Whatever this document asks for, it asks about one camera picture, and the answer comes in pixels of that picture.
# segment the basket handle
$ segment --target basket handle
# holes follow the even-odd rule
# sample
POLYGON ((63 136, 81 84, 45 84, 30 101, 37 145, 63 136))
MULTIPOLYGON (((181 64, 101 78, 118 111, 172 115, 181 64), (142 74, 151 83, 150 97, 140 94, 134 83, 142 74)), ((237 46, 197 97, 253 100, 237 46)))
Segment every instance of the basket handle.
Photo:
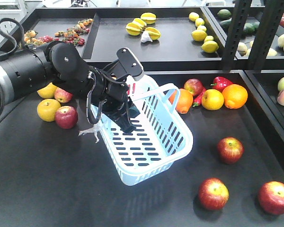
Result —
POLYGON ((173 104, 171 105, 169 111, 172 113, 174 111, 174 109, 176 108, 176 105, 178 103, 178 100, 179 100, 179 97, 180 97, 180 90, 177 86, 175 86, 174 84, 172 83, 168 83, 168 84, 164 84, 158 88, 155 88, 153 90, 150 90, 150 91, 147 91, 147 92, 144 92, 144 93, 140 93, 140 94, 134 94, 131 97, 131 99, 133 101, 137 101, 139 99, 142 99, 142 98, 147 98, 149 96, 153 96, 157 93, 163 93, 164 91, 168 91, 164 97, 162 98, 162 102, 167 102, 167 100, 169 99, 169 97, 174 93, 174 91, 177 91, 176 93, 176 97, 174 99, 174 102, 173 104))

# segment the basket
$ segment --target basket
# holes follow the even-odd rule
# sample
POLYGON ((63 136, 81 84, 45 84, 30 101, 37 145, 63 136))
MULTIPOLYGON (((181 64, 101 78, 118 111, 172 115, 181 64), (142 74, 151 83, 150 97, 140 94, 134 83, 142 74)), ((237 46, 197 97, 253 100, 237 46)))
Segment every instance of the basket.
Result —
MULTIPOLYGON (((140 111, 131 119, 136 130, 125 134, 104 114, 99 124, 122 182, 131 186, 169 169, 174 161, 188 155, 193 135, 175 110, 180 95, 175 85, 159 87, 147 75, 139 81, 129 76, 126 83, 130 87, 128 95, 140 111), (175 90, 178 92, 172 105, 168 98, 175 90)), ((98 111, 93 105, 91 109, 94 114, 98 111)))

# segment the starfruit slice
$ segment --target starfruit slice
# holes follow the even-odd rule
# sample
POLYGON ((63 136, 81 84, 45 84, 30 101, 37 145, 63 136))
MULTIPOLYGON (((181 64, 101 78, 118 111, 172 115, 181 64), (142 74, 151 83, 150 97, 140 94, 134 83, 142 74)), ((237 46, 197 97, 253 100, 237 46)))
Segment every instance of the starfruit slice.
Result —
POLYGON ((133 22, 128 23, 125 28, 130 35, 139 35, 141 33, 141 27, 133 22))
POLYGON ((152 40, 157 40, 161 36, 161 32, 154 27, 147 27, 145 31, 148 32, 152 40))
POLYGON ((156 15, 153 13, 143 13, 140 18, 145 21, 148 25, 156 22, 156 15))

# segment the yellow fruit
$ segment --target yellow fruit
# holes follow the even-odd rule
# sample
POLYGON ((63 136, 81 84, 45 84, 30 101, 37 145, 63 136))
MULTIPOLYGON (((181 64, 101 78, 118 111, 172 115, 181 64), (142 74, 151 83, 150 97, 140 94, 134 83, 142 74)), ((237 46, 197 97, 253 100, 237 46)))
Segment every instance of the yellow fruit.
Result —
POLYGON ((213 40, 214 40, 214 37, 212 35, 208 35, 207 37, 205 37, 204 43, 207 41, 213 41, 213 40))
POLYGON ((140 35, 141 33, 141 27, 133 22, 128 23, 125 28, 130 35, 140 35))
POLYGON ((198 19, 195 20, 195 26, 196 27, 199 27, 200 25, 204 25, 204 24, 205 24, 205 22, 202 18, 198 18, 198 19))
POLYGON ((224 104, 224 97, 220 91, 208 89, 202 96, 201 104, 206 110, 219 110, 224 104))
POLYGON ((191 33, 194 40, 201 42, 207 37, 207 33, 203 30, 195 30, 191 33))
POLYGON ((41 98, 53 98, 56 89, 56 85, 49 83, 46 87, 38 90, 37 93, 41 98))
POLYGON ((154 27, 147 27, 145 31, 148 31, 148 34, 150 35, 150 38, 152 40, 157 40, 160 38, 161 33, 159 30, 155 29, 154 27))
POLYGON ((140 18, 145 21, 148 25, 156 22, 156 15, 153 13, 142 13, 140 18))
POLYGON ((203 43, 201 48, 206 53, 214 53, 219 49, 219 46, 215 41, 207 41, 203 43))
POLYGON ((195 22, 195 20, 198 19, 199 17, 200 17, 199 14, 194 13, 194 12, 191 12, 188 16, 188 18, 193 22, 195 22))
POLYGON ((38 116, 46 122, 55 120, 55 113, 61 107, 61 104, 52 98, 44 99, 37 106, 38 116))

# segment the orange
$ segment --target orange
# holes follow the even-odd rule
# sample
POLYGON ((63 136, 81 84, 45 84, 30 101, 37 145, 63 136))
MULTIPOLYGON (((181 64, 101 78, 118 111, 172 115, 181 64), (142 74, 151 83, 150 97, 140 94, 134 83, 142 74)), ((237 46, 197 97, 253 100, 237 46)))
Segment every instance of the orange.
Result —
POLYGON ((53 122, 55 120, 55 113, 61 107, 61 104, 53 99, 48 98, 42 100, 37 106, 38 116, 46 122, 53 122))
POLYGON ((239 109, 248 98, 247 90, 239 84, 231 84, 222 91, 224 105, 229 109, 239 109))
MULTIPOLYGON (((169 101, 173 104, 177 91, 169 97, 169 101)), ((180 88, 180 97, 176 105, 176 111, 180 114, 186 114, 189 111, 189 108, 192 106, 194 101, 191 93, 183 88, 180 88)))
POLYGON ((216 89, 208 89, 202 96, 201 104, 206 110, 218 110, 223 106, 223 103, 223 95, 216 89))

